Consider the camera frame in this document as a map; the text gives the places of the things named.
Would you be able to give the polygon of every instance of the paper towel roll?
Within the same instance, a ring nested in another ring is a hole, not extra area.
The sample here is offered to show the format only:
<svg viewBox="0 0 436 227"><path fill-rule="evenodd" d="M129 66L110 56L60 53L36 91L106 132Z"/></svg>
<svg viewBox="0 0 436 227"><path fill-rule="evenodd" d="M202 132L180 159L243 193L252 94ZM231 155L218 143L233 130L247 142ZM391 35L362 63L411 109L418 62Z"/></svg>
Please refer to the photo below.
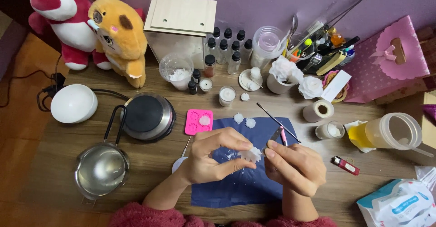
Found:
<svg viewBox="0 0 436 227"><path fill-rule="evenodd" d="M326 100L318 100L302 110L304 119L308 122L317 122L332 116L334 113L333 105Z"/></svg>

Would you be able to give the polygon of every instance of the white bowl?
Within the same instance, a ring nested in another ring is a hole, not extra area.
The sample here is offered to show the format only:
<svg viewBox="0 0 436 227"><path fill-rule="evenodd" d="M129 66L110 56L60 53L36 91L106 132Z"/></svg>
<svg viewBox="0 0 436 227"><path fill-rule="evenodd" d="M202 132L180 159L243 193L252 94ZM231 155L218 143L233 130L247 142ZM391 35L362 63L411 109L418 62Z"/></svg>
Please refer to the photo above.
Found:
<svg viewBox="0 0 436 227"><path fill-rule="evenodd" d="M73 84L57 92L50 109L53 117L62 123L79 123L95 113L97 104L97 96L89 87Z"/></svg>

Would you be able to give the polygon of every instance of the wet wipes package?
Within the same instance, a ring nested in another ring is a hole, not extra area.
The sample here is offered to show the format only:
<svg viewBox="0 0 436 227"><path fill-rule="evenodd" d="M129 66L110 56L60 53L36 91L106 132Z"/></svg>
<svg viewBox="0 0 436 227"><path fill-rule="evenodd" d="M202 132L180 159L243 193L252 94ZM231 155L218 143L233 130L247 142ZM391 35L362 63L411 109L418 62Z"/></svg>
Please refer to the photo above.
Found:
<svg viewBox="0 0 436 227"><path fill-rule="evenodd" d="M436 222L436 206L417 180L394 180L357 201L368 227L427 227Z"/></svg>

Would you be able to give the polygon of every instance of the wristwatch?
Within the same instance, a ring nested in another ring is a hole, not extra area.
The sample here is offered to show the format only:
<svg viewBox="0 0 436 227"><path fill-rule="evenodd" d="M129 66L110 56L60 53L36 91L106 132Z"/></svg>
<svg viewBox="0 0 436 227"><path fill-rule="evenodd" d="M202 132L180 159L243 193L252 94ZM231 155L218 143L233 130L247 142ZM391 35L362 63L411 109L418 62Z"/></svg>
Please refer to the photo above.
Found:
<svg viewBox="0 0 436 227"><path fill-rule="evenodd" d="M322 59L323 59L323 56L321 54L319 54L319 53L315 54L315 56L313 56L310 59L309 63L306 65L306 67L304 67L302 69L302 72L304 73L304 72L308 71L312 66L321 63Z"/></svg>

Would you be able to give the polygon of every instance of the pink silicone mold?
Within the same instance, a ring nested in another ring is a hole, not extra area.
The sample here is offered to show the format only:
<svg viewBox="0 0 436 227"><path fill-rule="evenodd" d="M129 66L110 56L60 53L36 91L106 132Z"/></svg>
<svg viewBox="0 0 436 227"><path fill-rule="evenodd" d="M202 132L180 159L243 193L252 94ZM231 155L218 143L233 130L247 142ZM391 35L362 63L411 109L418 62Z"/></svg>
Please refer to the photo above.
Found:
<svg viewBox="0 0 436 227"><path fill-rule="evenodd" d="M203 126L199 123L199 119L204 115L209 117L211 120L211 123L207 126ZM214 113L212 111L194 109L188 110L188 114L186 115L185 133L187 135L195 135L198 132L211 131L213 121Z"/></svg>

